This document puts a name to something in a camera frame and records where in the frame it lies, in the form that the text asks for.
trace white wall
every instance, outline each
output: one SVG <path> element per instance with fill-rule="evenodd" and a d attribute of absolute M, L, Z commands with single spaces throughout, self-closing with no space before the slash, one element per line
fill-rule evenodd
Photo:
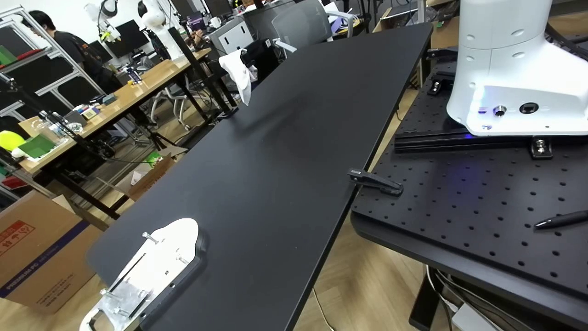
<path fill-rule="evenodd" d="M 169 3 L 167 0 L 158 1 L 166 16 L 169 16 Z M 27 11 L 44 11 L 51 17 L 58 31 L 70 32 L 82 38 L 85 42 L 91 43 L 98 40 L 99 37 L 96 23 L 92 22 L 84 10 L 84 6 L 88 3 L 99 5 L 99 0 L 0 0 L 0 10 L 21 5 Z M 139 27 L 143 28 L 143 23 L 137 13 L 138 3 L 139 0 L 119 0 L 118 14 L 108 21 L 116 27 L 133 19 Z M 153 48 L 148 44 L 144 50 L 152 51 Z"/>

